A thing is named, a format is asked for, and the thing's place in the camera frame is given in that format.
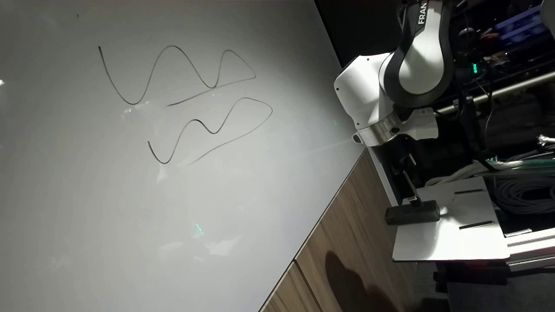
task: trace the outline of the wooden panel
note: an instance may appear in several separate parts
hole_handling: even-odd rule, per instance
[[[365,152],[299,255],[299,267],[325,310],[408,310],[413,267],[391,258],[394,227],[370,156]]]
[[[318,312],[321,310],[316,303],[309,284],[306,282],[299,265],[293,261],[288,274],[281,281],[278,291],[271,296],[264,308],[266,312]]]

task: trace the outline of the whiteboard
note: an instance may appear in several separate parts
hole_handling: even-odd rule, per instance
[[[6,312],[257,310],[361,154],[313,0],[0,0],[0,40]]]

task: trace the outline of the wavy line drawing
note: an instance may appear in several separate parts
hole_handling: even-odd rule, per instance
[[[217,90],[217,88],[229,86],[229,85],[236,85],[236,83],[248,81],[248,79],[257,79],[257,76],[259,76],[257,71],[247,62],[245,57],[241,57],[241,55],[240,55],[236,50],[233,50],[233,48],[226,48],[226,50],[221,53],[219,73],[217,73],[217,76],[215,76],[215,81],[210,83],[210,81],[207,81],[207,79],[203,78],[203,74],[202,74],[200,69],[195,66],[193,59],[189,57],[189,53],[188,53],[184,48],[181,48],[179,45],[167,45],[167,47],[162,48],[162,50],[158,52],[158,55],[156,55],[156,60],[155,60],[155,64],[153,64],[153,67],[151,67],[151,73],[150,73],[150,76],[148,76],[148,81],[146,81],[146,86],[144,86],[141,97],[139,97],[137,100],[130,100],[130,99],[127,99],[127,97],[122,93],[122,90],[117,86],[117,83],[115,83],[115,79],[113,79],[113,76],[111,76],[111,71],[110,71],[110,67],[108,67],[108,62],[106,62],[104,52],[103,52],[103,47],[99,45],[99,55],[101,55],[101,60],[103,60],[103,66],[104,66],[104,73],[106,73],[111,86],[117,90],[118,97],[120,97],[125,104],[129,104],[129,105],[137,105],[137,104],[141,104],[141,102],[144,100],[146,93],[148,93],[150,88],[151,88],[151,81],[153,81],[156,66],[158,66],[160,59],[162,59],[169,50],[177,50],[177,52],[181,52],[181,53],[186,57],[188,64],[193,67],[195,74],[196,74],[198,79],[207,86],[207,90],[198,92],[198,93],[193,93],[193,95],[184,97],[184,99],[181,99],[181,100],[170,102],[170,104],[167,104],[167,105],[179,105],[179,104],[184,104],[184,102],[188,102],[188,100],[193,100],[193,99],[196,99],[196,97],[200,97],[200,95],[203,95],[203,93],[214,92],[214,90]],[[236,55],[236,57],[252,71],[252,76],[247,76],[247,78],[241,78],[241,79],[233,79],[233,81],[228,81],[228,83],[221,83],[224,60],[226,60],[226,57],[229,57],[229,55]]]
[[[198,125],[202,125],[202,126],[207,130],[207,133],[217,135],[217,133],[221,133],[221,130],[226,126],[226,123],[228,123],[228,119],[231,118],[231,114],[235,112],[235,109],[236,109],[241,102],[245,102],[245,100],[250,100],[250,102],[257,102],[257,104],[266,105],[266,107],[269,109],[267,116],[266,116],[257,126],[254,126],[252,130],[241,133],[240,137],[235,137],[235,138],[231,138],[231,140],[226,140],[226,142],[222,142],[222,144],[219,144],[219,145],[205,151],[203,154],[200,154],[198,157],[195,157],[189,164],[195,164],[196,161],[203,159],[203,157],[208,156],[210,152],[214,152],[214,151],[217,151],[217,149],[221,149],[221,147],[224,147],[224,145],[228,145],[228,144],[231,144],[231,142],[236,142],[236,140],[240,140],[240,138],[243,138],[243,137],[247,137],[247,135],[250,135],[250,133],[254,133],[255,130],[259,130],[259,128],[274,114],[274,107],[273,107],[271,104],[261,100],[261,99],[240,97],[238,100],[235,100],[235,104],[233,104],[231,109],[228,111],[224,121],[222,121],[221,126],[217,126],[215,130],[212,130],[203,119],[193,118],[193,119],[189,119],[189,121],[181,128],[181,131],[179,131],[179,135],[177,135],[177,138],[176,138],[174,149],[172,149],[172,152],[170,152],[170,156],[169,156],[167,159],[162,159],[162,157],[158,156],[158,152],[155,151],[151,140],[148,140],[148,145],[150,145],[150,149],[151,149],[151,154],[155,156],[155,159],[156,159],[160,164],[169,164],[169,163],[174,159],[176,151],[177,151],[177,147],[179,147],[179,142],[181,142],[182,135],[186,133],[186,130],[189,128],[189,125],[198,123]]]

